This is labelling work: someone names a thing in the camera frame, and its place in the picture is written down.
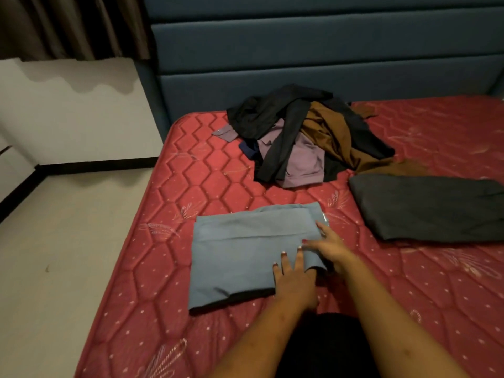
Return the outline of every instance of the person's left hand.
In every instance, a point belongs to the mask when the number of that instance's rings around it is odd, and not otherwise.
[[[294,269],[292,269],[287,254],[282,252],[282,269],[277,263],[273,264],[275,297],[279,300],[287,300],[300,305],[300,309],[303,311],[313,311],[318,306],[317,293],[315,292],[317,272],[315,269],[308,269],[305,272],[304,259],[303,251],[299,248],[294,262]]]

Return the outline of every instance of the white wall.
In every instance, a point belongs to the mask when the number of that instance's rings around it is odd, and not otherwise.
[[[158,156],[133,61],[0,61],[0,134],[33,164]]]

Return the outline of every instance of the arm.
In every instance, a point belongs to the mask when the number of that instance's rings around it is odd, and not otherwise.
[[[383,378],[469,378],[451,355],[375,279],[329,227],[317,223],[325,240],[306,241],[334,262],[344,277],[362,329]]]
[[[298,250],[294,269],[282,253],[282,270],[275,263],[275,300],[223,357],[208,378],[274,377],[287,342],[306,310],[317,308],[316,271],[304,272],[303,252]]]

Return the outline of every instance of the forearm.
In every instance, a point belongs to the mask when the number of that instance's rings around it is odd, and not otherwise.
[[[343,263],[345,280],[383,378],[467,377],[414,322],[359,259]]]
[[[274,377],[302,313],[293,302],[273,301],[208,378]]]

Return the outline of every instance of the person's right hand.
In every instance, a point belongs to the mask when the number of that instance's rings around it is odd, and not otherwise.
[[[334,263],[336,272],[342,273],[344,265],[350,260],[354,260],[356,255],[348,249],[341,237],[330,227],[320,222],[316,223],[325,239],[303,240],[303,248],[318,250],[322,256]]]

